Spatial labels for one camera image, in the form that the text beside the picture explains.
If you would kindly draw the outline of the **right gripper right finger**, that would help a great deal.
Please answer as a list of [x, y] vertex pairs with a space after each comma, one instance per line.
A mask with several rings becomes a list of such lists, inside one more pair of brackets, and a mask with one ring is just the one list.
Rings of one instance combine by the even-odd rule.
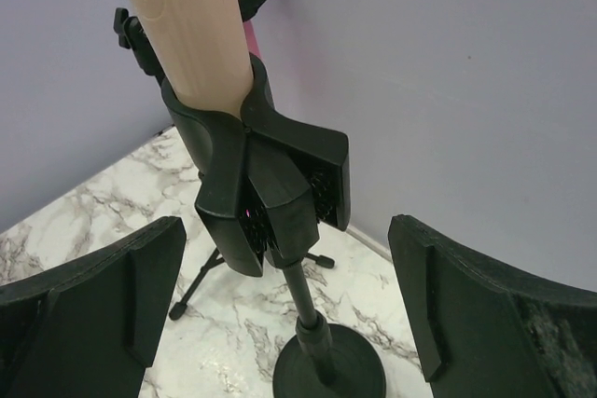
[[436, 397], [593, 397], [596, 294], [481, 254], [405, 214], [388, 241]]

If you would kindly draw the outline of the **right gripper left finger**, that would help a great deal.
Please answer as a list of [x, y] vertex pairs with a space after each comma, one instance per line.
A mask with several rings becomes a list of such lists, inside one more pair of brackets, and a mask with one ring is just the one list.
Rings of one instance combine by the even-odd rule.
[[165, 216], [1, 288], [4, 397], [136, 397], [154, 363], [187, 234]]

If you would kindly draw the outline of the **tall round-base mic stand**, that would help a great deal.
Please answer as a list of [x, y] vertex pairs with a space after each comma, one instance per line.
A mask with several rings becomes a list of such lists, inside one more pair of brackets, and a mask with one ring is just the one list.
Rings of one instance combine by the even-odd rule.
[[341, 231], [349, 224], [348, 137], [279, 113], [263, 62], [251, 64], [253, 85], [238, 116], [188, 107], [168, 80], [161, 83], [200, 173], [196, 212], [232, 270], [259, 277], [270, 264], [285, 276], [298, 317], [274, 366], [275, 396], [383, 397], [379, 355], [315, 308], [302, 267], [320, 224]]

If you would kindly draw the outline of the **tripod mic stand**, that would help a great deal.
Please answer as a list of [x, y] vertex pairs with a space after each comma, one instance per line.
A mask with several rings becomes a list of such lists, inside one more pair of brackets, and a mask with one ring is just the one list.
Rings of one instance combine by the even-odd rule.
[[201, 175], [196, 211], [225, 262], [252, 277], [283, 271], [305, 328], [322, 324], [301, 263], [318, 226], [347, 226], [345, 134], [296, 121], [273, 101], [245, 39], [263, 0], [130, 0], [114, 28], [154, 77]]

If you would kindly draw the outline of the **beige microphone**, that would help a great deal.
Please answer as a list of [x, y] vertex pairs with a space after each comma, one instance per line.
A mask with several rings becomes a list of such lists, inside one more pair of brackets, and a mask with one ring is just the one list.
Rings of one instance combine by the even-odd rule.
[[237, 0], [131, 0], [178, 101], [238, 117], [253, 70]]

